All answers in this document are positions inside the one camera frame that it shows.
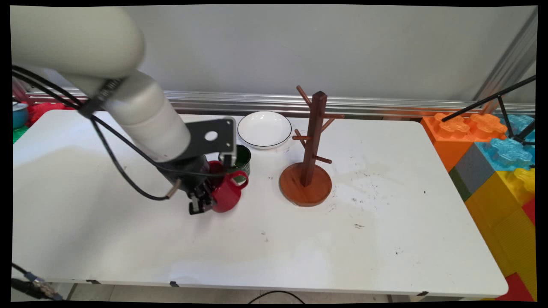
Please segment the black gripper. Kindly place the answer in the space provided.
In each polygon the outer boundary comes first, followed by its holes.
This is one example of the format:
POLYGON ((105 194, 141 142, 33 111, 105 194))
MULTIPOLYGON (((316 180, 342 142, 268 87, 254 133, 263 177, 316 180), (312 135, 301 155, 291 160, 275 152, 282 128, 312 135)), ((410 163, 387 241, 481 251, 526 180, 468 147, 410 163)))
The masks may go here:
POLYGON ((167 198, 171 198, 177 190, 184 191, 190 198, 190 215, 213 209, 215 199, 212 195, 213 185, 208 177, 210 170, 206 156, 159 162, 156 163, 156 168, 173 186, 168 191, 167 198))

